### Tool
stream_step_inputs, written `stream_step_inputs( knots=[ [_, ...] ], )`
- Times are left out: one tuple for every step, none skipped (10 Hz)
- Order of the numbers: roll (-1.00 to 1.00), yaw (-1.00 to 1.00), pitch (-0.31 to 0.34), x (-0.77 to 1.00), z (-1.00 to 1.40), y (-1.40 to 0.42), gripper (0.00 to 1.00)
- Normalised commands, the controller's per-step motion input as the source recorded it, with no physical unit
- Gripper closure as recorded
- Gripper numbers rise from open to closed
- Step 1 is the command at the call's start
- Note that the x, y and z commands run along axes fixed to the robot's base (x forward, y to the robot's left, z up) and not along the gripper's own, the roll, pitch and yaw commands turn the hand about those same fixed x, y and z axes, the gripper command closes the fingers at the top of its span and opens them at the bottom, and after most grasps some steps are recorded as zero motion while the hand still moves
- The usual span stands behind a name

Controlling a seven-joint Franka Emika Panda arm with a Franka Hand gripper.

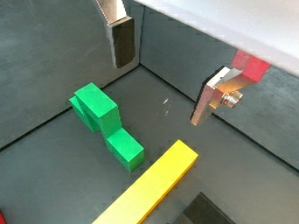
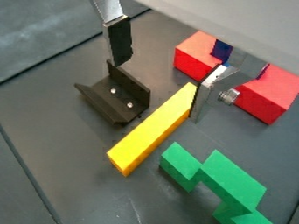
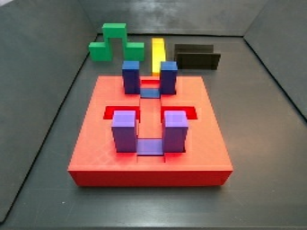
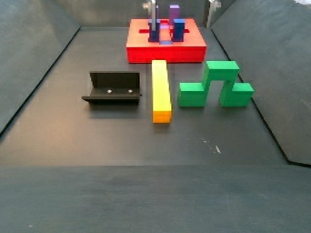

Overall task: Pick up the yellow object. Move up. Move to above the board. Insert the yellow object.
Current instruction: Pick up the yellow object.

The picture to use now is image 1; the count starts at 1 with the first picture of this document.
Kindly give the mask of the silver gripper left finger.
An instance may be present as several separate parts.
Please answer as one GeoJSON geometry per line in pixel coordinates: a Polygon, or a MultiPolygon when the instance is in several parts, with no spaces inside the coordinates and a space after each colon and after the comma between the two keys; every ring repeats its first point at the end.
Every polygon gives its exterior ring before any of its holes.
{"type": "Polygon", "coordinates": [[[124,67],[136,56],[135,20],[127,15],[123,0],[92,0],[105,23],[116,68],[124,67]]]}

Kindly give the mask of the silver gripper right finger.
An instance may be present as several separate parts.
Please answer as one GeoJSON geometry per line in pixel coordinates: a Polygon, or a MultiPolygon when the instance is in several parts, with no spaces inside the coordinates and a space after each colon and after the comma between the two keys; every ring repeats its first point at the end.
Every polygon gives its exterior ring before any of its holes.
{"type": "Polygon", "coordinates": [[[220,105],[233,108],[243,97],[239,90],[253,83],[236,68],[221,66],[201,85],[191,123],[195,126],[201,125],[220,105]]]}

